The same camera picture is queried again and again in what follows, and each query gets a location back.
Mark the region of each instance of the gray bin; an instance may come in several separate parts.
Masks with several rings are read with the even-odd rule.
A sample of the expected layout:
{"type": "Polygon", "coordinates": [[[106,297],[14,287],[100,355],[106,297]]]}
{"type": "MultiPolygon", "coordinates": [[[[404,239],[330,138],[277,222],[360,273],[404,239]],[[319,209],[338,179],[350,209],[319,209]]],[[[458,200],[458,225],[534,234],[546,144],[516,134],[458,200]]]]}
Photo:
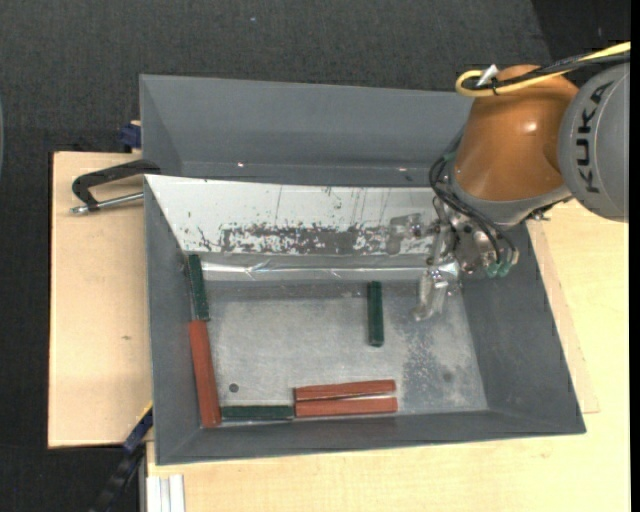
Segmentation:
{"type": "MultiPolygon", "coordinates": [[[[429,167],[464,125],[470,107],[468,99],[444,92],[162,76],[142,77],[141,104],[144,158],[158,164],[164,174],[387,187],[426,186],[429,167]]],[[[585,431],[523,226],[512,232],[521,259],[509,276],[464,280],[462,293],[448,302],[440,317],[419,327],[407,319],[408,331],[401,341],[385,345],[384,364],[390,358],[403,358],[396,376],[402,395],[397,415],[231,423],[201,429],[187,332],[189,290],[180,267],[184,254],[156,199],[145,184],[159,464],[585,431]],[[400,356],[394,350],[404,352],[400,356]]],[[[340,286],[336,285],[336,293],[342,296],[340,286]]],[[[282,340],[281,345],[275,345],[289,346],[290,352],[278,358],[264,340],[259,346],[256,342],[253,352],[246,340],[234,340],[233,330],[226,329],[226,338],[219,330],[233,315],[242,318],[242,314],[257,311],[260,302],[255,288],[225,291],[220,283],[207,283],[214,311],[209,329],[212,345],[216,345],[212,347],[216,364],[228,362],[228,353],[234,350],[242,356],[241,361],[254,355],[256,366],[261,368],[255,374],[257,382],[264,374],[287,374],[287,365],[297,357],[300,344],[324,343],[322,336],[314,341],[317,325],[305,325],[308,315],[298,312],[300,308],[320,307],[331,314],[336,311],[331,302],[335,294],[330,286],[325,296],[305,295],[304,286],[300,290],[297,298],[295,293],[287,295],[289,292],[279,297],[282,288],[268,296],[278,304],[289,300],[287,308],[293,308],[288,345],[282,345],[282,340]]],[[[389,315],[400,312],[396,316],[401,318],[406,305],[415,301],[415,284],[392,283],[389,290],[385,308],[389,308],[389,315]]],[[[358,293],[351,297],[348,308],[363,310],[358,293]]],[[[357,367],[358,375],[368,371],[367,377],[375,377],[376,365],[382,362],[375,354],[358,352],[366,345],[359,334],[364,316],[354,313],[351,318],[353,322],[350,318],[340,320],[343,328],[339,332],[344,339],[334,336],[326,341],[327,350],[351,361],[346,366],[357,367]]],[[[313,363],[300,364],[307,364],[304,371],[312,371],[313,363]]],[[[239,364],[217,367],[216,372],[223,402],[235,398],[227,391],[229,382],[239,377],[244,379],[243,386],[250,385],[251,372],[242,373],[239,364]]],[[[356,377],[349,370],[344,376],[357,380],[349,379],[356,377]]],[[[287,379],[279,382],[282,385],[287,379]]],[[[260,380],[259,386],[265,388],[264,381],[260,380]]]]}

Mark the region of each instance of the wooden table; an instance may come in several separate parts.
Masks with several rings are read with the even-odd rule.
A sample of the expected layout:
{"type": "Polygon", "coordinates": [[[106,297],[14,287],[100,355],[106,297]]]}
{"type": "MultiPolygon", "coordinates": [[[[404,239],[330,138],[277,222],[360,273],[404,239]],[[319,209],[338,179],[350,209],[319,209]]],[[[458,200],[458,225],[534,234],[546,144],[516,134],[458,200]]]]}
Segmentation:
{"type": "MultiPolygon", "coordinates": [[[[135,158],[55,156],[52,448],[122,442],[151,397],[142,209],[67,213],[78,204],[69,189],[74,176],[135,158]],[[88,318],[79,289],[98,295],[88,318]]],[[[131,190],[112,187],[105,195],[131,190]]],[[[162,467],[150,441],[147,473],[183,474],[190,512],[627,510],[628,225],[575,202],[555,207],[551,219],[529,229],[586,413],[585,435],[162,467]]]]}

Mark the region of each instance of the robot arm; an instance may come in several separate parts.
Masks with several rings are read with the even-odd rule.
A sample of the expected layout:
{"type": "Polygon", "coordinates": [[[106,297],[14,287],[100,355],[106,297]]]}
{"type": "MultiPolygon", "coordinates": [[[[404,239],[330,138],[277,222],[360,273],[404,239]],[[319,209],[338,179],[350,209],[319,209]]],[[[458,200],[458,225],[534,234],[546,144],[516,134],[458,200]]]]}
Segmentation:
{"type": "Polygon", "coordinates": [[[462,270],[505,275],[518,257],[509,228],[572,196],[599,215],[628,219],[630,49],[461,75],[457,91],[476,99],[430,181],[462,270]],[[580,89],[562,76],[611,63],[580,89]]]}

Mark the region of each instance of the metal clamp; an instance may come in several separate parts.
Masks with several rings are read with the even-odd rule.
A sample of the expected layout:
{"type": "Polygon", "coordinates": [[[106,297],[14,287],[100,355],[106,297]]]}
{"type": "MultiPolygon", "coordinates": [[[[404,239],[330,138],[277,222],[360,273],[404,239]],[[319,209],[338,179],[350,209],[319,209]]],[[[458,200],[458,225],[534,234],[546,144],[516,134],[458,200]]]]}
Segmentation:
{"type": "Polygon", "coordinates": [[[84,205],[71,208],[71,213],[88,213],[95,212],[102,208],[109,206],[115,206],[128,201],[134,201],[142,199],[142,192],[136,194],[129,194],[122,197],[116,197],[114,199],[108,199],[106,201],[98,201],[90,192],[90,188],[112,181],[121,180],[124,178],[130,178],[137,174],[160,174],[160,168],[149,160],[136,160],[124,165],[117,165],[115,167],[109,167],[108,169],[102,169],[100,171],[83,174],[75,179],[71,190],[80,199],[84,205]]]}

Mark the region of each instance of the wooden board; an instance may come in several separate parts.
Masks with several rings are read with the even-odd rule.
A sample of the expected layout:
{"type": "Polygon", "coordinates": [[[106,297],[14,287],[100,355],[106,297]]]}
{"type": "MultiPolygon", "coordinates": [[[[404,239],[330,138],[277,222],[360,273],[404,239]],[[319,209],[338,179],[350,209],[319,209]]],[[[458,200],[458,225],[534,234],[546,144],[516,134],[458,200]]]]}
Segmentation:
{"type": "MultiPolygon", "coordinates": [[[[49,446],[121,443],[151,400],[143,207],[73,215],[75,177],[131,154],[54,156],[51,236],[49,446]]],[[[107,199],[141,179],[96,189],[107,199]]]]}

